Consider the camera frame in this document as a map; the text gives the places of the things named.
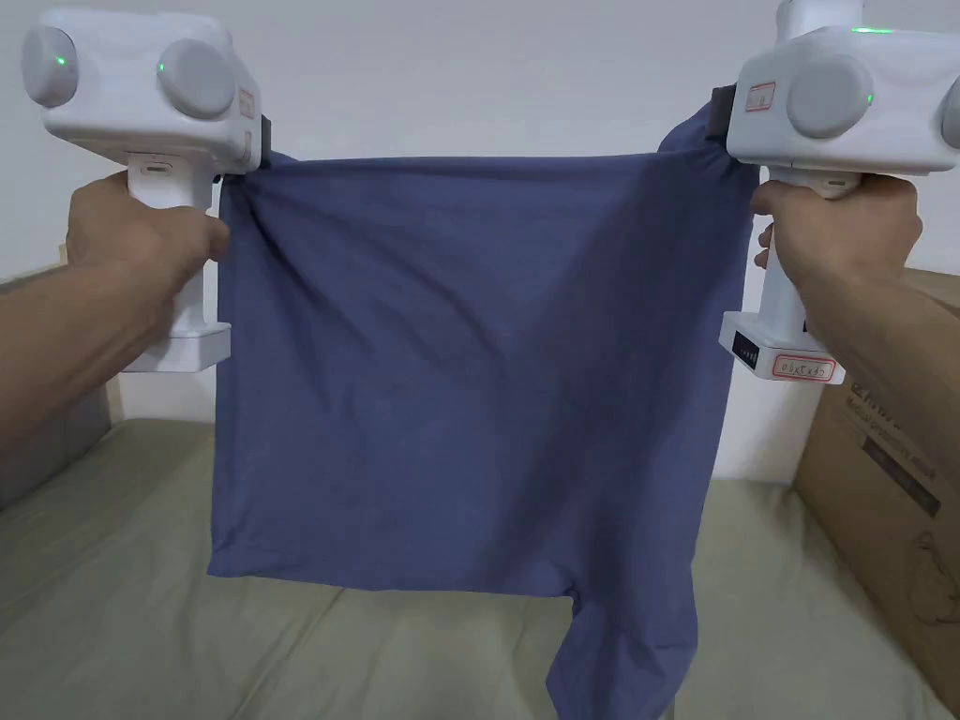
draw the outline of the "cardboard box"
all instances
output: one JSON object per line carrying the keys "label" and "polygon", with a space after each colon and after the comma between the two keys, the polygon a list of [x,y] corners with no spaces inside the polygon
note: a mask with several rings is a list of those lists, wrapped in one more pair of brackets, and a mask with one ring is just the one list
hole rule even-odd
{"label": "cardboard box", "polygon": [[[907,280],[960,317],[960,277],[909,271]],[[960,717],[956,486],[848,376],[824,390],[796,487],[894,636]]]}

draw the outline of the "blue fabric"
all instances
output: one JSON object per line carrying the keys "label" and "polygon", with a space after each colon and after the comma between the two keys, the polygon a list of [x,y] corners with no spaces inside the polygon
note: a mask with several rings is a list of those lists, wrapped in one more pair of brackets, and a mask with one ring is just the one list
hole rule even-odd
{"label": "blue fabric", "polygon": [[228,180],[210,572],[569,595],[561,719],[659,718],[757,182],[706,118],[652,155]]}

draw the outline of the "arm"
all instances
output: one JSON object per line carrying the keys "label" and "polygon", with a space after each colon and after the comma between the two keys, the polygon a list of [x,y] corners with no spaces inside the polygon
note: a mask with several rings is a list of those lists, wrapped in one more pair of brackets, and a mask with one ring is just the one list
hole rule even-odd
{"label": "arm", "polygon": [[0,297],[0,454],[165,337],[174,295],[227,240],[199,210],[133,200],[123,174],[78,190],[70,264]]}
{"label": "arm", "polygon": [[[811,333],[960,490],[960,319],[900,279],[923,230],[913,185],[871,177],[831,202],[768,183],[755,209],[774,216],[778,256]],[[771,236],[768,228],[760,244]]]}
{"label": "arm", "polygon": [[802,297],[830,352],[960,491],[960,319],[895,279],[837,278]]}

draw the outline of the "sticker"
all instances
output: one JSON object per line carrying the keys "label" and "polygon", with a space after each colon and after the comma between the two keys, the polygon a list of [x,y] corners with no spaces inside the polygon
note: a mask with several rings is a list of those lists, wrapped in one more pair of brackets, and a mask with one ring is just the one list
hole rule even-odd
{"label": "sticker", "polygon": [[256,102],[253,99],[253,94],[242,87],[240,88],[240,114],[249,117],[251,120],[256,115]]}
{"label": "sticker", "polygon": [[836,360],[802,357],[800,355],[778,355],[777,359],[774,360],[774,377],[782,377],[788,380],[830,382],[836,369]]}
{"label": "sticker", "polygon": [[776,83],[765,83],[751,87],[750,92],[747,93],[747,112],[763,112],[772,108],[776,91]]}

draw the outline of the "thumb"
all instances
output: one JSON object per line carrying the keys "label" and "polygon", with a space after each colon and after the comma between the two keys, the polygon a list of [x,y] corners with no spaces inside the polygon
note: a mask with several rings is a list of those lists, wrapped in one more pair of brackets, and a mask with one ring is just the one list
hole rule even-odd
{"label": "thumb", "polygon": [[206,235],[210,242],[210,259],[222,259],[227,254],[230,244],[230,228],[227,227],[227,223],[207,215]]}
{"label": "thumb", "polygon": [[754,198],[750,203],[750,209],[755,215],[776,215],[787,198],[803,192],[812,191],[805,187],[771,180],[756,189]]}

